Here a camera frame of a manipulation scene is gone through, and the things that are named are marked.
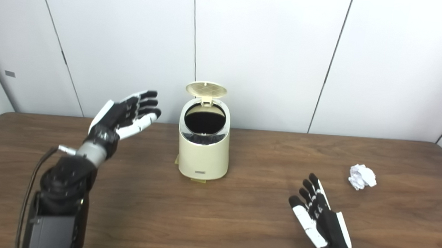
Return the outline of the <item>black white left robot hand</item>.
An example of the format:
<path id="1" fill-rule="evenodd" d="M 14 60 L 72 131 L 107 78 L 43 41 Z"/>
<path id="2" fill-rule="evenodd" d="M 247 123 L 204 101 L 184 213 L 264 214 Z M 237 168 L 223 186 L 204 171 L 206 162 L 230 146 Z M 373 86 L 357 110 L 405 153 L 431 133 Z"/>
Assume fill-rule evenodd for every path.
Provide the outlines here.
<path id="1" fill-rule="evenodd" d="M 108 100 L 93 118 L 88 134 L 95 126 L 104 128 L 108 134 L 115 133 L 120 139 L 142 132 L 156 122 L 162 113 L 158 108 L 157 96 L 156 90 L 144 90 L 121 101 Z"/>

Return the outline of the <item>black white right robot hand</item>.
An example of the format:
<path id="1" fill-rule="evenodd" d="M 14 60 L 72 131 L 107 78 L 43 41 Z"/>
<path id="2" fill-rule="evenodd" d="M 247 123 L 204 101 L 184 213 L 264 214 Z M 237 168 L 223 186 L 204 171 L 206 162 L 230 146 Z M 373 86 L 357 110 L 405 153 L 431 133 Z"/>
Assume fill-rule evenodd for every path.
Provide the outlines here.
<path id="1" fill-rule="evenodd" d="M 302 185 L 288 201 L 314 248 L 352 248 L 343 213 L 331 209 L 318 177 L 310 173 Z"/>

